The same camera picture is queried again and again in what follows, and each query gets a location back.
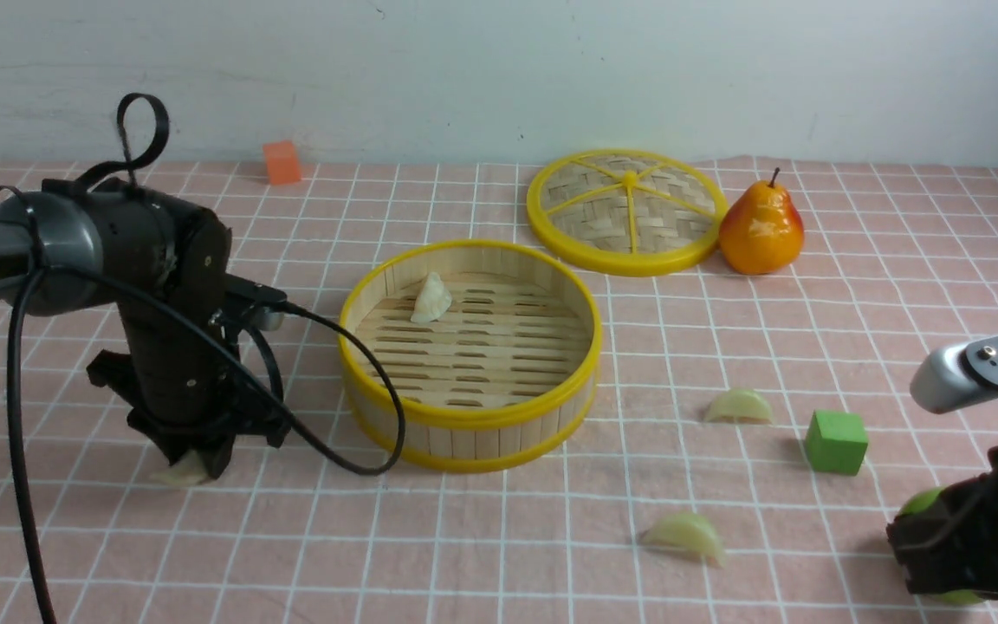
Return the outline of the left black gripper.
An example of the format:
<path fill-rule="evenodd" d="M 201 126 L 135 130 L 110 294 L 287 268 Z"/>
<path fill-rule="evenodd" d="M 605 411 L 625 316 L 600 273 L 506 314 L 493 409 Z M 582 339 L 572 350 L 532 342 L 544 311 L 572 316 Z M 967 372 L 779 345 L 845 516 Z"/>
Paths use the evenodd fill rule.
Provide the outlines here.
<path fill-rule="evenodd" d="M 282 445 L 288 419 L 219 354 L 239 358 L 239 336 L 249 335 L 266 365 L 270 393 L 281 399 L 280 367 L 262 331 L 223 325 L 215 309 L 203 328 L 211 338 L 206 343 L 151 305 L 126 299 L 116 308 L 128 352 L 100 351 L 87 365 L 88 382 L 130 404 L 127 425 L 164 458 L 197 451 L 206 478 L 219 479 L 239 436 L 262 436 L 274 449 Z"/>

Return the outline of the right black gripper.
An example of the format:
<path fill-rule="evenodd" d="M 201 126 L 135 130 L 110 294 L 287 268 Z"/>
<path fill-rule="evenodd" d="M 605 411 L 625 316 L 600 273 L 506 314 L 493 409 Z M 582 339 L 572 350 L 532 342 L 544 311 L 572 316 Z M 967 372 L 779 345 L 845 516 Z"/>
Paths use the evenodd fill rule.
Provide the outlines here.
<path fill-rule="evenodd" d="M 923 512 L 892 520 L 886 538 L 907 591 L 974 591 L 998 600 L 998 446 L 990 471 L 945 486 Z"/>

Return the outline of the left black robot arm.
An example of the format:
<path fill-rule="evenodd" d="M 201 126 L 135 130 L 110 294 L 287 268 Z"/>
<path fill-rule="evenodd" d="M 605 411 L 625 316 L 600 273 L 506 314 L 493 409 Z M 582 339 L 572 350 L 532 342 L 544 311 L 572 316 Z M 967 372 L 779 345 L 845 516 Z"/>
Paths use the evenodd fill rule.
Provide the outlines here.
<path fill-rule="evenodd" d="M 0 203 L 0 301 L 45 264 L 74 266 L 141 289 L 142 302 L 108 284 L 71 274 L 47 276 L 29 313 L 66 315 L 112 303 L 128 350 L 100 351 L 87 365 L 92 386 L 110 388 L 131 410 L 127 423 L 170 465 L 195 452 L 207 477 L 229 465 L 239 436 L 277 449 L 290 424 L 266 395 L 230 366 L 249 333 L 269 369 L 273 396 L 282 378 L 262 333 L 280 327 L 280 289 L 227 272 L 232 231 L 213 211 L 163 192 L 111 179 L 86 195 L 47 180 L 39 192 Z"/>

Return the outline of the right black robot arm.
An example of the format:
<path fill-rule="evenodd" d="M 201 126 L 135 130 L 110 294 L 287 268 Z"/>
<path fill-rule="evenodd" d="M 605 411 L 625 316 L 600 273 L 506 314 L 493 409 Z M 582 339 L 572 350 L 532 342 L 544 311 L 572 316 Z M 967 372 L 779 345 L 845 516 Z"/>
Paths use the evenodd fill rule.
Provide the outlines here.
<path fill-rule="evenodd" d="M 919 492 L 886 528 L 907 592 L 948 604 L 998 601 L 998 446 L 989 471 Z"/>

